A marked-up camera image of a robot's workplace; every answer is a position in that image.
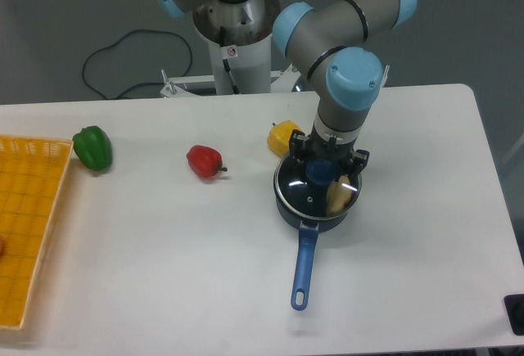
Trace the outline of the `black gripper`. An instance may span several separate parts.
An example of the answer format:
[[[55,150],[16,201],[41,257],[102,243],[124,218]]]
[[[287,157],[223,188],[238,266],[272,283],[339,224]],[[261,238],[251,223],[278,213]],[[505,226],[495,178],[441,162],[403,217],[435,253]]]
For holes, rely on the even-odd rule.
[[[316,130],[307,135],[299,129],[293,129],[289,139],[289,156],[296,163],[308,164],[315,160],[328,160],[340,165],[344,174],[358,176],[367,167],[370,153],[366,150],[354,150],[355,141],[337,144],[332,139],[325,141]]]

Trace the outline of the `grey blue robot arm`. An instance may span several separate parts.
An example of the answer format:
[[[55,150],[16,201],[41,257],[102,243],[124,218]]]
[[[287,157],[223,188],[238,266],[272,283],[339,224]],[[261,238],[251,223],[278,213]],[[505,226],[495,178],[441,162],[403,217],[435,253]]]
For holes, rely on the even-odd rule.
[[[363,170],[368,153],[354,144],[386,70],[362,44],[409,19],[418,0],[337,0],[321,10],[278,0],[158,2],[172,17],[192,15],[208,43],[219,95],[268,92],[276,46],[319,96],[312,133],[294,137],[291,154],[331,160],[348,174]]]

